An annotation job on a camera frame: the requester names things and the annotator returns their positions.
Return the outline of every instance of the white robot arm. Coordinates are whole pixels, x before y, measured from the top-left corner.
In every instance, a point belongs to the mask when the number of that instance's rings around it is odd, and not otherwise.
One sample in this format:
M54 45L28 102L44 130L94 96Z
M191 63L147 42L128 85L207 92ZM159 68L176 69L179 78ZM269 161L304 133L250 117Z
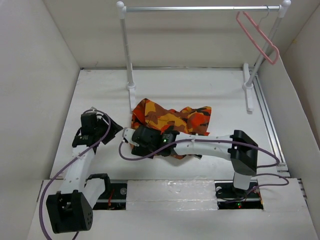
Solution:
M232 143L210 142L228 140L258 146L241 130L235 130L233 134L226 136L203 136L177 131L161 134L158 130L140 126L137 130L125 128L122 136L126 142L134 145L131 153L138 156L146 156L167 144L178 142L159 154L207 155L231 161L234 168L233 186L237 189L247 190L252 176L257 173L257 150Z

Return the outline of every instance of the orange camouflage fabric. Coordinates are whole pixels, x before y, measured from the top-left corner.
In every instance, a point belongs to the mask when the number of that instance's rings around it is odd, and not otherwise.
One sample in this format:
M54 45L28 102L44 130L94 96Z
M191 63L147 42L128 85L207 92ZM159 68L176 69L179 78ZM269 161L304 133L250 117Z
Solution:
M208 125L210 122L211 107L204 106L193 109L189 106L181 111L164 109L159 104L145 98L135 107L132 112L131 128L147 126L160 130L162 133L169 129L186 134L199 134L208 136ZM184 156L174 155L177 159Z

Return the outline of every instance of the white enclosure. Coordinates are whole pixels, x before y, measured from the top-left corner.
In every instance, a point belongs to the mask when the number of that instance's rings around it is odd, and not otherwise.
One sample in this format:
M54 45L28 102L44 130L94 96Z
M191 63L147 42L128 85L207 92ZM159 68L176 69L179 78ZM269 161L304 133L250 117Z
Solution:
M125 4L206 7L280 2L134 0ZM292 1L274 40L282 55L301 30L299 50L319 50L317 45L308 48L303 36L319 26L319 18L312 16L303 28L319 4L319 0ZM266 16L266 12L250 14L257 22ZM237 24L235 12L137 13L129 18L136 102L149 98L178 111L186 106L212 107L211 135L245 131L281 159L282 168L259 169L259 173L277 173L287 165L289 172L280 173L289 177L290 184L261 188L263 210L218 210L214 181L232 180L230 162L210 156L125 161L118 154L122 139L118 134L99 146L89 172L108 173L114 181L128 180L127 209L95 210L92 229L80 232L77 239L100 239L107 233L113 239L317 240L320 151L305 105L282 60L275 65L265 61L259 68L253 82L254 111L248 113L242 66L253 67L259 53ZM275 19L270 12L261 28L268 32ZM71 160L81 113L93 106L121 126L130 126L121 25L116 2L110 0L0 0L0 20L0 232L3 239L42 240L38 197L49 179ZM245 26L263 46L250 24ZM289 47L285 64L306 68L293 64L293 58L301 55L294 50ZM313 101L308 118L315 106ZM130 147L124 146L123 152L130 156ZM259 153L258 165L273 162ZM62 177L47 194L59 189ZM257 181L282 183L269 176ZM43 212L52 239L72 239L74 234L55 235L45 206Z

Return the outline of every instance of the black bracket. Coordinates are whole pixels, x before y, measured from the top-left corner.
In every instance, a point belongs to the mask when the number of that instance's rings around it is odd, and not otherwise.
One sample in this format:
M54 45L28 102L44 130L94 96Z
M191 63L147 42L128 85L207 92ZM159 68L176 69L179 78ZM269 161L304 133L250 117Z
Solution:
M55 234L91 229L93 211L82 192L49 195L46 208Z

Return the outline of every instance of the white floor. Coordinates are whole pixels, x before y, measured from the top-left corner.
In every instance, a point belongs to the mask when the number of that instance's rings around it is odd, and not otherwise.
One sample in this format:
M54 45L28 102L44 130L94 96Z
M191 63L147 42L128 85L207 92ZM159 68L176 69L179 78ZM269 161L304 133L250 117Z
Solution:
M256 96L254 112L248 114L246 111L241 70L135 70L134 79L137 102L149 98L164 108L178 111L186 106L211 106L208 131L212 135L224 136L240 129L260 147L271 150ZM125 85L124 70L80 72L51 176L70 161L71 144L81 125L83 111L93 106L108 113L121 126L130 126L129 93ZM121 134L118 134L107 145L99 146L90 173L108 173L112 180L150 181L129 181L127 200L130 202L127 210L94 211L92 229L81 232L77 239L318 239L296 179L290 179L287 186L261 188L263 210L217 210L214 182L201 179L231 180L234 171L230 162L210 156L204 156L201 160L155 157L152 160L125 161L118 154L121 140ZM130 150L128 145L123 148L127 156L131 155ZM258 165L271 163L274 163L272 158L259 153ZM259 171L277 172L275 167ZM189 179L193 181L154 181ZM259 184L282 181L276 177L258 178ZM48 194L54 194L61 182L55 180ZM29 240L44 239L38 209L39 203L34 212ZM43 213L46 228L53 239L72 239L73 233L53 234L46 207Z
M258 145L271 150L263 116L254 98L253 114L246 111L242 90L243 72L225 69L135 70L137 103L143 98L166 109L180 111L186 106L212 107L208 132L215 136L230 135L234 130L245 131ZM131 112L125 70L82 70L74 91L51 172L53 177L72 155L72 141L81 126L83 111L95 107L105 111L123 127L130 127ZM100 145L91 173L107 173L113 180L231 180L232 164L226 160L204 156L201 160L186 157L156 157L137 162L126 161L118 154L121 134L107 145ZM130 156L130 146L123 152ZM258 165L272 164L274 160L261 153Z

